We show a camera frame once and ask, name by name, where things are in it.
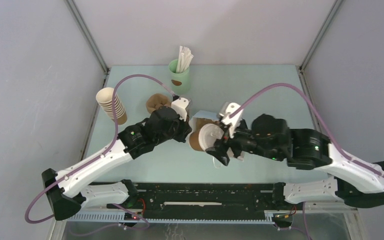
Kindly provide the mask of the white plastic cup lid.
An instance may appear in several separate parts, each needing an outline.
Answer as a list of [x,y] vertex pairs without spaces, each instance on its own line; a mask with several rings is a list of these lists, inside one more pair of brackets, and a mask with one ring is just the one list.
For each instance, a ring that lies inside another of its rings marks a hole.
[[212,148],[216,140],[220,140],[223,137],[223,134],[224,131],[216,124],[205,124],[198,131],[198,144],[205,152],[207,149]]

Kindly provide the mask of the light blue paper bag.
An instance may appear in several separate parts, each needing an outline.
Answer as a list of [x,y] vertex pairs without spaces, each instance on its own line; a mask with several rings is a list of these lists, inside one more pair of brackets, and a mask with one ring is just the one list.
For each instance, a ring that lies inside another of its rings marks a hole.
[[[219,120],[217,118],[216,113],[205,111],[205,110],[200,110],[190,118],[189,125],[190,125],[190,127],[192,129],[192,133],[193,133],[193,132],[199,131],[201,129],[201,127],[203,127],[206,124],[215,124],[218,126],[218,121]],[[189,144],[190,134],[187,136],[188,144]]]

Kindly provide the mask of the brown paper coffee cup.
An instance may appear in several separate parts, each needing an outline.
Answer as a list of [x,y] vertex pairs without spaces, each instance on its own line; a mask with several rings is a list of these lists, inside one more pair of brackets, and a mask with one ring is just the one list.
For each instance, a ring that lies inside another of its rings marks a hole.
[[190,147],[198,152],[203,152],[204,150],[201,148],[201,145],[199,143],[199,132],[195,131],[192,132],[189,136],[189,145]]

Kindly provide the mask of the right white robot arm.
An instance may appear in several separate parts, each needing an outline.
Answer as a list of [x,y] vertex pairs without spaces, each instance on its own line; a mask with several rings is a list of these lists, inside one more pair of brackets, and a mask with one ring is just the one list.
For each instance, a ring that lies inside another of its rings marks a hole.
[[219,126],[221,132],[204,150],[224,166],[231,158],[249,153],[328,175],[308,183],[275,183],[270,201],[277,209],[312,201],[342,201],[364,209],[384,205],[384,161],[368,163],[341,153],[326,135],[309,128],[291,129],[284,119],[267,114],[257,117],[251,126],[241,120],[234,131],[228,124]]

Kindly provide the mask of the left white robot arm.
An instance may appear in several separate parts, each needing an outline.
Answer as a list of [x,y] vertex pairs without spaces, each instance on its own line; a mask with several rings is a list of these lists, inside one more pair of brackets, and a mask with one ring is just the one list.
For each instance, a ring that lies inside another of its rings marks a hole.
[[118,133],[102,153],[97,152],[64,170],[45,170],[41,175],[44,186],[49,189],[46,196],[54,218],[57,221],[66,220],[81,209],[92,206],[136,206],[138,191],[131,180],[99,185],[92,182],[115,167],[152,152],[168,140],[186,142],[187,135],[192,131],[188,116],[186,107],[160,107],[148,118]]

